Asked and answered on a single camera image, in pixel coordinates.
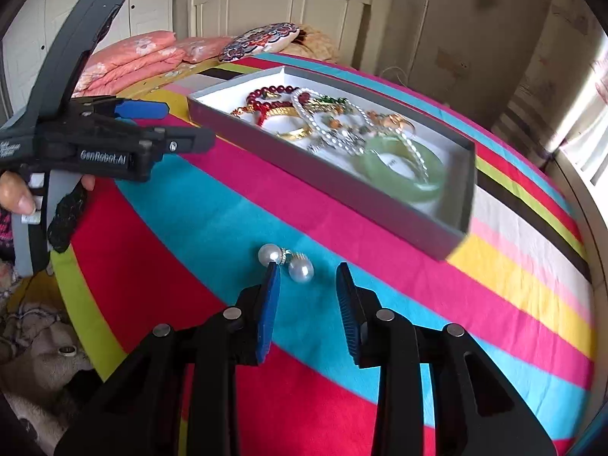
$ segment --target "headboard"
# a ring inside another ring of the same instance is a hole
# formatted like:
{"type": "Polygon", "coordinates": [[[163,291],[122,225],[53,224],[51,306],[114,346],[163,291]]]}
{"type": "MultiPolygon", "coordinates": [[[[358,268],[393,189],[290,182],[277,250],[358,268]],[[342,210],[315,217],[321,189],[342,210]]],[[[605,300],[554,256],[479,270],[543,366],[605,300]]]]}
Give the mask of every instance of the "headboard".
{"type": "Polygon", "coordinates": [[[188,34],[238,36],[274,22],[308,24],[332,38],[339,49],[339,63],[343,65],[352,66],[355,46],[362,39],[359,68],[374,73],[390,4],[391,0],[188,0],[188,34]],[[363,29],[366,5],[369,24],[363,29]]]}

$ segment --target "white pearl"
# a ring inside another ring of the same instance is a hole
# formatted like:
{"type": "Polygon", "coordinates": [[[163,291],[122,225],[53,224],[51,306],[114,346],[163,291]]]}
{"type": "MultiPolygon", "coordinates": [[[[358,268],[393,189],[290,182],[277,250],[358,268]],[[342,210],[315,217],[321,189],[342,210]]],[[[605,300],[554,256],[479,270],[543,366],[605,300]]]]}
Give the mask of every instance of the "white pearl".
{"type": "Polygon", "coordinates": [[[289,271],[291,279],[296,283],[308,283],[314,276],[311,261],[305,255],[294,255],[290,260],[289,271]]]}
{"type": "Polygon", "coordinates": [[[258,250],[258,260],[260,264],[265,268],[268,267],[268,264],[271,262],[276,262],[277,264],[281,263],[283,259],[283,251],[278,245],[274,243],[267,243],[266,245],[262,245],[258,250]]]}

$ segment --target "human hand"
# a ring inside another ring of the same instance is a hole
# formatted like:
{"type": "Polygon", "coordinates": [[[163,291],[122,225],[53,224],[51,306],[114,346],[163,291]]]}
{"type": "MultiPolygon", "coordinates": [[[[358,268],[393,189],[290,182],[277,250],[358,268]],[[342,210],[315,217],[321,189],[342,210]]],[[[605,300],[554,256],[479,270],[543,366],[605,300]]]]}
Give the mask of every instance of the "human hand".
{"type": "MultiPolygon", "coordinates": [[[[95,187],[93,175],[83,175],[80,181],[89,192],[95,187]]],[[[0,176],[0,206],[16,214],[32,214],[35,211],[32,193],[16,173],[5,171],[0,176]]]]}

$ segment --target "colorful striped fabric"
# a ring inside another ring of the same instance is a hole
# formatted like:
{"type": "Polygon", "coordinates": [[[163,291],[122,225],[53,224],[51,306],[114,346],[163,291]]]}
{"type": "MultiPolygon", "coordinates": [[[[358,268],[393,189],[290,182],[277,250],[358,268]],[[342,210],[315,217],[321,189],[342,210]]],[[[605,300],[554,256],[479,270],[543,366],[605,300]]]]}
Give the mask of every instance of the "colorful striped fabric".
{"type": "MultiPolygon", "coordinates": [[[[282,281],[268,361],[239,371],[244,454],[370,454],[378,371],[358,370],[346,349],[334,287],[344,260],[358,285],[415,324],[440,329],[454,321],[467,328],[565,452],[585,407],[595,337],[589,269],[566,200],[534,166],[466,118],[326,63],[265,54],[145,98],[169,104],[165,124],[184,124],[185,94],[205,81],[282,64],[373,89],[475,140],[470,235],[438,263],[222,140],[206,155],[166,157],[147,184],[100,180],[72,248],[54,255],[66,306],[96,369],[109,376],[156,323],[190,327],[233,303],[263,274],[257,248],[275,242],[306,253],[315,279],[306,286],[282,281]]],[[[423,384],[425,451],[432,455],[426,369],[423,384]]]]}

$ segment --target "green bracelet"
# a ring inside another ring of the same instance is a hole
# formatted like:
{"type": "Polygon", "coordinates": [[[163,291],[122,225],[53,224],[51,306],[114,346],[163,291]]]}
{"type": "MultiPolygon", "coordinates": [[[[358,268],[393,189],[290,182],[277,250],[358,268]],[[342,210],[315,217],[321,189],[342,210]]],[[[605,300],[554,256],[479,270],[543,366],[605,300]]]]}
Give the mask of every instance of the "green bracelet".
{"type": "Polygon", "coordinates": [[[372,185],[401,202],[421,202],[439,196],[446,178],[445,168],[435,153],[419,142],[410,141],[424,160],[426,173],[414,158],[410,148],[396,136],[375,136],[367,140],[366,152],[356,157],[359,170],[366,174],[372,185]],[[407,178],[393,171],[380,159],[379,154],[394,154],[403,158],[416,178],[407,178]]]}

